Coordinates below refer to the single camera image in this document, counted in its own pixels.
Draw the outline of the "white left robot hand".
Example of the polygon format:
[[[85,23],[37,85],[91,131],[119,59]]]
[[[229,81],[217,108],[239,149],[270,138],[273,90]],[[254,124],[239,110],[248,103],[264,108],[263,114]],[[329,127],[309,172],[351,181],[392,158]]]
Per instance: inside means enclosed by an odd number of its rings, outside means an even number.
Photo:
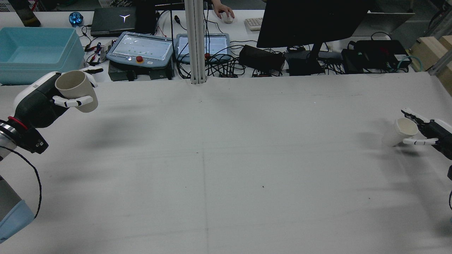
[[[98,106],[94,74],[100,67],[87,67],[64,73],[52,71],[25,90],[13,101],[13,115],[8,119],[24,128],[45,128],[69,108],[90,113]]]

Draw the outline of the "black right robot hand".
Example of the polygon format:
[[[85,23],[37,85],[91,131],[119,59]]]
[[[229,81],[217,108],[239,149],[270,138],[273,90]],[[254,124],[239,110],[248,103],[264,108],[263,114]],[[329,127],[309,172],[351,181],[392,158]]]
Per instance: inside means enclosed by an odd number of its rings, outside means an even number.
[[[410,139],[407,143],[417,146],[432,146],[447,159],[452,159],[452,134],[451,125],[440,119],[427,119],[409,108],[401,109],[405,118],[411,120],[417,126],[418,131],[425,139]]]

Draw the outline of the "bare person hand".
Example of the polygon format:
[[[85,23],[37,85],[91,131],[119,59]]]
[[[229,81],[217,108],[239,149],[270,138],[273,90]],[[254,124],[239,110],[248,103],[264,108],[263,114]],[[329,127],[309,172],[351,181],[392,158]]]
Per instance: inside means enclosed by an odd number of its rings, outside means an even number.
[[[221,3],[220,0],[212,0],[211,2],[213,4],[214,12],[219,19],[222,19],[221,13],[226,13],[226,16],[232,17],[233,19],[235,18],[235,14],[229,6]]]

